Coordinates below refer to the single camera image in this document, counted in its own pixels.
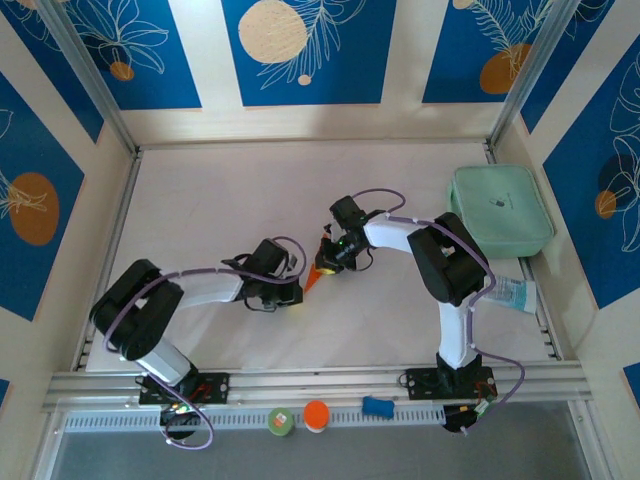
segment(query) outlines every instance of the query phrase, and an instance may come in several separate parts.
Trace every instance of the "gray floor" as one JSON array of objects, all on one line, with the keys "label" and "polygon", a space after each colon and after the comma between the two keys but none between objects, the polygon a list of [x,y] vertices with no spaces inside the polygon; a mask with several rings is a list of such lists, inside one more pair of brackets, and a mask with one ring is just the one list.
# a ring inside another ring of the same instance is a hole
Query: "gray floor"
[{"label": "gray floor", "polygon": [[469,437],[441,427],[219,431],[201,452],[169,447],[160,433],[66,434],[56,480],[585,479],[564,404],[512,404]]}]

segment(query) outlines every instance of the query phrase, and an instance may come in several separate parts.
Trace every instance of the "vent grille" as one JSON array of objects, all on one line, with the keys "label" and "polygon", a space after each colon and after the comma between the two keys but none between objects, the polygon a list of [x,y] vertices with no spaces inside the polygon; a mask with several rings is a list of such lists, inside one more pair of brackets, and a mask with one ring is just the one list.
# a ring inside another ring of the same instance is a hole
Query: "vent grille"
[{"label": "vent grille", "polygon": [[[296,425],[303,425],[302,408],[291,408]],[[214,410],[206,412],[216,430],[255,430],[266,428],[270,410],[264,408]],[[160,428],[159,412],[134,410],[130,412],[75,412],[69,415],[65,432],[143,432]],[[172,430],[189,430],[194,423]],[[329,427],[375,427],[407,425],[444,425],[444,409],[441,406],[396,406],[393,419],[363,415],[359,407],[334,407],[331,409]]]}]

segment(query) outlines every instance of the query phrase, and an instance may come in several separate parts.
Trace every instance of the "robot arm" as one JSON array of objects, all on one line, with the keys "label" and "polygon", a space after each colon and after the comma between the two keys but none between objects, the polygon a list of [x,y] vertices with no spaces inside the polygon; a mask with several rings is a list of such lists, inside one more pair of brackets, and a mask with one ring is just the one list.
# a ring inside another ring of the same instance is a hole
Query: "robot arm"
[{"label": "robot arm", "polygon": [[[371,247],[393,248],[412,255],[414,252],[409,239],[419,238],[420,230],[423,230],[423,227],[390,221],[384,214],[373,217],[364,226],[364,233]],[[416,245],[415,241],[412,243],[413,248],[421,248],[419,244]],[[445,247],[442,247],[441,250],[445,258],[452,251]],[[467,335],[467,308],[473,293],[471,292],[459,305],[455,305],[456,302],[438,301],[440,309],[440,347],[438,353],[445,363],[453,369],[468,365],[476,357],[475,352],[469,348]]]},{"label": "robot arm", "polygon": [[[243,272],[253,277],[217,273],[161,281],[126,313],[111,333],[109,343],[126,360],[138,363],[180,393],[190,395],[199,386],[198,371],[163,336],[176,310],[212,302],[246,303],[257,297],[264,311],[271,312],[302,302],[302,288],[297,278],[285,277],[285,280],[291,278],[290,282],[267,281],[282,277],[296,264],[295,257],[274,240],[264,239],[252,254],[222,263],[225,272]],[[149,260],[134,262],[93,307],[91,321],[106,335],[127,303],[161,277],[160,269]]]},{"label": "robot arm", "polygon": [[[382,211],[366,214],[352,197],[338,200],[330,208],[341,229],[335,238],[335,224],[326,227],[334,238],[323,238],[315,266],[324,273],[356,270],[356,257],[368,248],[393,248],[413,255],[422,280],[440,308],[441,339],[436,356],[438,388],[429,398],[468,398],[473,395],[479,376],[487,378],[490,369],[482,367],[469,342],[467,313],[469,300],[484,286],[484,269],[449,236],[432,226],[391,221]],[[434,223],[486,258],[460,219],[445,213]]]}]

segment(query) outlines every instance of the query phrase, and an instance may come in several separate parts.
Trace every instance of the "white table surface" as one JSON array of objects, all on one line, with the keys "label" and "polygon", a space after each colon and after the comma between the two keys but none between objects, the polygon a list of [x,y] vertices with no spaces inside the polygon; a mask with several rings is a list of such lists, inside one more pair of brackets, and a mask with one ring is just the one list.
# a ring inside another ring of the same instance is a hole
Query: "white table surface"
[{"label": "white table surface", "polygon": [[[403,192],[399,214],[433,218],[446,209],[456,168],[484,164],[480,144],[337,142],[228,144],[151,150],[144,154],[111,281],[136,259],[164,271],[218,265],[253,251],[265,237],[298,239],[309,257],[318,248],[329,206],[365,188]],[[358,199],[370,211],[396,199]],[[242,303],[177,312],[166,337],[202,369],[302,368],[433,363],[440,325],[436,301],[414,260],[379,249],[366,272],[321,278],[304,303],[274,314]],[[522,278],[517,260],[492,261],[497,274]],[[306,281],[307,272],[302,277]],[[475,341],[485,351],[547,360],[533,315],[484,303]],[[88,371],[139,370],[102,350]]]}]

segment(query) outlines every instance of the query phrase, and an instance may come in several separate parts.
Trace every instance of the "beige circle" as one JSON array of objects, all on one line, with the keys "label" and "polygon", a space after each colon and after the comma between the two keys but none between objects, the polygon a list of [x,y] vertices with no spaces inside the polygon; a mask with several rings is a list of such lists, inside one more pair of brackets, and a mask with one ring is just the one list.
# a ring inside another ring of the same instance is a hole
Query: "beige circle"
[{"label": "beige circle", "polygon": [[298,77],[298,83],[303,87],[311,84],[311,77],[309,75],[300,75]]},{"label": "beige circle", "polygon": [[[23,7],[27,7],[30,10],[35,10],[38,8],[36,6],[36,0],[16,0]],[[69,0],[58,0],[58,3],[68,2]]]},{"label": "beige circle", "polygon": [[469,8],[473,4],[474,0],[452,0],[453,7],[458,10],[464,10]]},{"label": "beige circle", "polygon": [[260,63],[281,63],[296,57],[307,44],[302,17],[281,0],[260,0],[240,19],[240,43]]}]

